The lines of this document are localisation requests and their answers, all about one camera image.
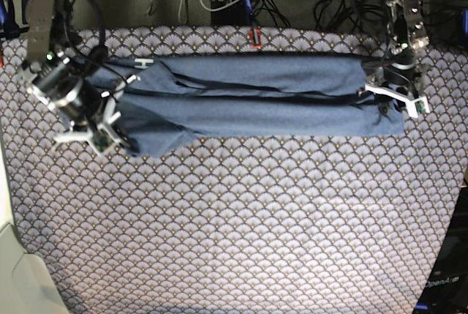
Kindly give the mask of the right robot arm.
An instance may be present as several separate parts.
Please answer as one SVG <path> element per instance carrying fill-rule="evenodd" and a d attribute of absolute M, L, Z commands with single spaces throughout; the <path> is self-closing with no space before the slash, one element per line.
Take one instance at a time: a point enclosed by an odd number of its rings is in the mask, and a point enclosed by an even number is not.
<path fill-rule="evenodd" d="M 95 0 L 86 1 L 98 23 L 98 44 L 88 55 L 78 49 L 82 39 L 71 27 L 76 0 L 30 0 L 20 76 L 28 93 L 67 118 L 69 129 L 54 138 L 56 144 L 87 143 L 99 155 L 116 146 L 137 153 L 118 110 L 125 88 L 137 76 L 125 78 L 106 65 L 102 13 Z"/>

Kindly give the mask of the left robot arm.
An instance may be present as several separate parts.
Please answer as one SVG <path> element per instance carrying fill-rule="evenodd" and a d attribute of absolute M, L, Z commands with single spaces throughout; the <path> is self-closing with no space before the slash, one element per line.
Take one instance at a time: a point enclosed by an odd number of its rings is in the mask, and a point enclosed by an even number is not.
<path fill-rule="evenodd" d="M 388 111 L 393 102 L 412 118 L 430 112 L 422 90 L 425 70 L 416 56 L 429 45 L 421 0 L 379 0 L 384 16 L 385 49 L 379 59 L 362 63 L 370 71 L 363 93 L 372 93 Z"/>

